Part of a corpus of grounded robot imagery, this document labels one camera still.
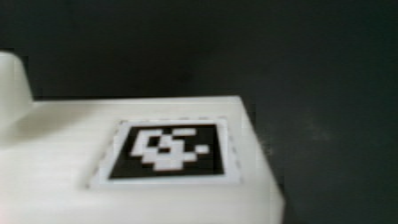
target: white surface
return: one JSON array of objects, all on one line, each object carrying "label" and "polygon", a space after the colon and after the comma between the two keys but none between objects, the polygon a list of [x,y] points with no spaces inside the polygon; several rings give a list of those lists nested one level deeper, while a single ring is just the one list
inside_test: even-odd
[{"label": "white surface", "polygon": [[31,95],[21,61],[0,52],[0,131],[24,116],[31,107]]},{"label": "white surface", "polygon": [[[122,120],[223,116],[241,184],[86,189]],[[280,223],[282,198],[237,97],[35,103],[0,138],[0,223]]]}]

